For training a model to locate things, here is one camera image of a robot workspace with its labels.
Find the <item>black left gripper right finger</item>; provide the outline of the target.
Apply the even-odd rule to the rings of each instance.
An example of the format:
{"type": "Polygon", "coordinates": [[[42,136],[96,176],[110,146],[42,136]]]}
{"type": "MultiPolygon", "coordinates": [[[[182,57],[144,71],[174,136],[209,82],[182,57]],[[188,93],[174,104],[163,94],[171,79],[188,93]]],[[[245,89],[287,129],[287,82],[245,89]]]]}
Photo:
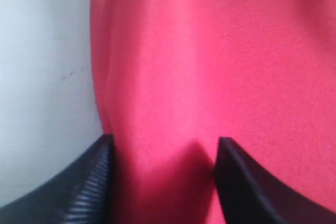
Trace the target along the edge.
{"type": "Polygon", "coordinates": [[[214,177],[226,223],[335,223],[335,212],[308,199],[220,137],[214,177]]]}

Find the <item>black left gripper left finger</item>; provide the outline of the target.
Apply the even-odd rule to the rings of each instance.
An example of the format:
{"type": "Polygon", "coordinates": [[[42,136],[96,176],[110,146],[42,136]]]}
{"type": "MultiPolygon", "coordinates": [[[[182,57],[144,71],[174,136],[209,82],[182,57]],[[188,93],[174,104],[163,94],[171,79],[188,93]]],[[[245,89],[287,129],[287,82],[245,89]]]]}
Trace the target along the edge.
{"type": "Polygon", "coordinates": [[[113,135],[104,134],[51,180],[1,207],[1,223],[108,223],[114,172],[113,135]]]}

